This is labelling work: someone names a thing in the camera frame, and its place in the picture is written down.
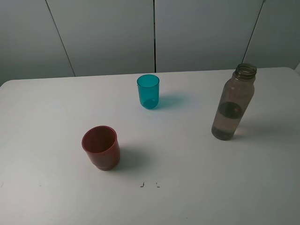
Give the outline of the teal translucent plastic cup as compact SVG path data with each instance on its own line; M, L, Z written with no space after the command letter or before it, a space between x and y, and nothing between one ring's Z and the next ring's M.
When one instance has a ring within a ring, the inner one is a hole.
M146 109L153 109L159 102L159 78L146 74L137 79L140 104Z

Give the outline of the smoky translucent plastic bottle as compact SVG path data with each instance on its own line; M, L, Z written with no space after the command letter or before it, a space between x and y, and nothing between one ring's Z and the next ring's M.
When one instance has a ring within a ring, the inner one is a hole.
M225 83L211 128L215 138L223 141L232 139L254 95L256 73L254 65L241 63Z

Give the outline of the red plastic cup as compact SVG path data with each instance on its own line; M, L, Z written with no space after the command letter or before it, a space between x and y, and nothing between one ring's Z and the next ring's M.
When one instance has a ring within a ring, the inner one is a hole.
M82 148L92 164L102 170L113 169L120 161L120 146L117 134L109 126L97 126L82 138Z

